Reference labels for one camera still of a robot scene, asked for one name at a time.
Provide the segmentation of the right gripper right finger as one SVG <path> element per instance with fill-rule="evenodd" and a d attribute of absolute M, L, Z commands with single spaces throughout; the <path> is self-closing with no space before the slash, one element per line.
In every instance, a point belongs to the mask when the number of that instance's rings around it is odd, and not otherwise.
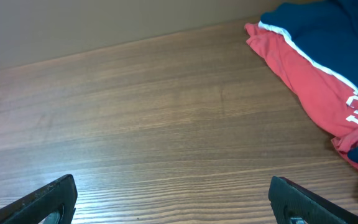
<path fill-rule="evenodd" d="M 278 224 L 358 224 L 357 215 L 284 177 L 272 177 L 268 199 Z"/>

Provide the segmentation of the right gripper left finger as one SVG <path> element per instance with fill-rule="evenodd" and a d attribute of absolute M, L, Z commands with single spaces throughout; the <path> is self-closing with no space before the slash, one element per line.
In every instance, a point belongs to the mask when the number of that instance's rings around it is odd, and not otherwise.
<path fill-rule="evenodd" d="M 72 222 L 78 197 L 71 174 L 44 185 L 0 209 L 0 224 Z"/>

